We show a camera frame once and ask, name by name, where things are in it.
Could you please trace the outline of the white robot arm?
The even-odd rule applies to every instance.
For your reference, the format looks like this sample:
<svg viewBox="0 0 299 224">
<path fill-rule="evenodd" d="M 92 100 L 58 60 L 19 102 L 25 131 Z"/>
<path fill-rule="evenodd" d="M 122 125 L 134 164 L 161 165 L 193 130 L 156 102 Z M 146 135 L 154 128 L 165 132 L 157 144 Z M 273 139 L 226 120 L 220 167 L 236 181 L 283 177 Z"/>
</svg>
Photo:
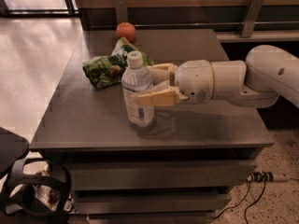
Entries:
<svg viewBox="0 0 299 224">
<path fill-rule="evenodd" d="M 243 61 L 187 61 L 179 66 L 156 64 L 154 86 L 140 92 L 139 105 L 206 104 L 266 108 L 282 96 L 299 106 L 299 58 L 270 45 L 253 48 Z"/>
</svg>

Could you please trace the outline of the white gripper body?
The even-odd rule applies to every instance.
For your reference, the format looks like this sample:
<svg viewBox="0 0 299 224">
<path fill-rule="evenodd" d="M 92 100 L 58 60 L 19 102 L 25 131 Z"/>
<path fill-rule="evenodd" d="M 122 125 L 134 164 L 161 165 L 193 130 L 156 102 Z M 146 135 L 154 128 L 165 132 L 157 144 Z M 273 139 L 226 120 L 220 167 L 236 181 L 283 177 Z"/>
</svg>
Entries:
<svg viewBox="0 0 299 224">
<path fill-rule="evenodd" d="M 212 98 L 214 77 L 211 63 L 206 60 L 187 61 L 175 72 L 182 104 L 205 104 Z"/>
</svg>

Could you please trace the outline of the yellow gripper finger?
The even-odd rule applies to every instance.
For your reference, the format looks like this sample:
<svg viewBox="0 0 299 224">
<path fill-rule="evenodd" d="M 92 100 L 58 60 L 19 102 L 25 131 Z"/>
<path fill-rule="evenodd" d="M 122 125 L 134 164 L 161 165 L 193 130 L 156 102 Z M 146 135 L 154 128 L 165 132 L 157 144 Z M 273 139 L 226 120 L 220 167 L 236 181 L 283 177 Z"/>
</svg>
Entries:
<svg viewBox="0 0 299 224">
<path fill-rule="evenodd" d="M 188 97 L 181 93 L 178 87 L 168 87 L 160 91 L 144 91 L 136 96 L 136 101 L 140 106 L 172 106 Z"/>
<path fill-rule="evenodd" d="M 175 82 L 175 74 L 178 69 L 173 63 L 159 63 L 153 66 L 148 66 L 151 72 L 154 84 L 159 84 L 164 81 L 169 81 L 171 84 Z"/>
</svg>

